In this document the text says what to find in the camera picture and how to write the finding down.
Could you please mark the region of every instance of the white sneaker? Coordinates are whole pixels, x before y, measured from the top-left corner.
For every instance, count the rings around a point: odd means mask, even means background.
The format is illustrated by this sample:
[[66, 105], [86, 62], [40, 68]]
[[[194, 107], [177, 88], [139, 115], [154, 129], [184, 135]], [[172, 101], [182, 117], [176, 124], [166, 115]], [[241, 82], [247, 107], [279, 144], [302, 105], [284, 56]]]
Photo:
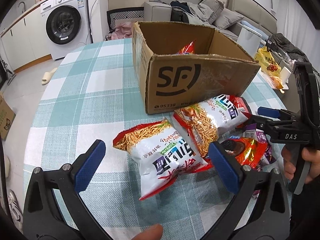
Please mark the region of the white sneaker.
[[8, 193], [8, 202], [13, 223], [16, 226], [16, 228], [19, 229], [20, 232], [22, 232], [22, 212], [19, 208], [17, 197], [11, 189]]

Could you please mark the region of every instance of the trash can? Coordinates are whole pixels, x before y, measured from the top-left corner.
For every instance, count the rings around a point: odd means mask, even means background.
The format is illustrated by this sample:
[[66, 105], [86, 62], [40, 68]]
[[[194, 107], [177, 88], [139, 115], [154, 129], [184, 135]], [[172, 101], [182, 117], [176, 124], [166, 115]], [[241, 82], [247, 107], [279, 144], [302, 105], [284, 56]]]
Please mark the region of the trash can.
[[262, 35], [255, 30], [242, 26], [237, 43], [244, 48], [244, 50], [254, 58], [259, 48]]

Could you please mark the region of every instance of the sofa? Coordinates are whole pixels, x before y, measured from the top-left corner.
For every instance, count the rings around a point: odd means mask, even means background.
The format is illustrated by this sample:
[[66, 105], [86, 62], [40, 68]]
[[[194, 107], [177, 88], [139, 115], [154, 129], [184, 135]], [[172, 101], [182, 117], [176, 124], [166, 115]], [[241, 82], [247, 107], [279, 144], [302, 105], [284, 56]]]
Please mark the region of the sofa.
[[[170, 21], [172, 8], [170, 2], [176, 0], [154, 0], [144, 3], [144, 21]], [[182, 0], [198, 4], [201, 0]], [[262, 30], [265, 34], [272, 35], [277, 33], [276, 19], [262, 6], [253, 0], [227, 0], [225, 8], [240, 13], [244, 16], [244, 21]], [[237, 41], [242, 29], [241, 23], [236, 23], [231, 27], [221, 30], [212, 25], [213, 28], [223, 33], [227, 37]]]

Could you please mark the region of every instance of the cardboard box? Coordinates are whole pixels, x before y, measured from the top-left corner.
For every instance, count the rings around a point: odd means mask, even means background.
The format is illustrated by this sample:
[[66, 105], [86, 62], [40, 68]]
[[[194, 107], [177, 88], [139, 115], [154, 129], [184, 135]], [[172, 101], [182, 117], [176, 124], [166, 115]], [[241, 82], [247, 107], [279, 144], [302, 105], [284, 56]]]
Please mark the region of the cardboard box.
[[0, 92], [0, 134], [3, 140], [7, 138], [9, 129], [15, 117], [16, 114], [4, 101], [3, 94]]
[[[148, 114], [222, 93], [240, 96], [260, 68], [214, 28], [177, 22], [135, 22], [132, 28], [135, 75]], [[193, 40], [195, 54], [176, 55]]]

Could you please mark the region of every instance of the paper roll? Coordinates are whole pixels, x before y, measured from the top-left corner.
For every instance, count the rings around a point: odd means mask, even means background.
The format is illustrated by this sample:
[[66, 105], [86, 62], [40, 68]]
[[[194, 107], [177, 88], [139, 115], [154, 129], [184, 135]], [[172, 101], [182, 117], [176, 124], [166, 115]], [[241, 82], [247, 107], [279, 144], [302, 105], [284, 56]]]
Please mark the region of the paper roll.
[[291, 71], [289, 69], [287, 69], [286, 67], [283, 67], [282, 70], [280, 71], [280, 74], [279, 74], [279, 76], [282, 79], [283, 84], [288, 82], [290, 75], [291, 75]]

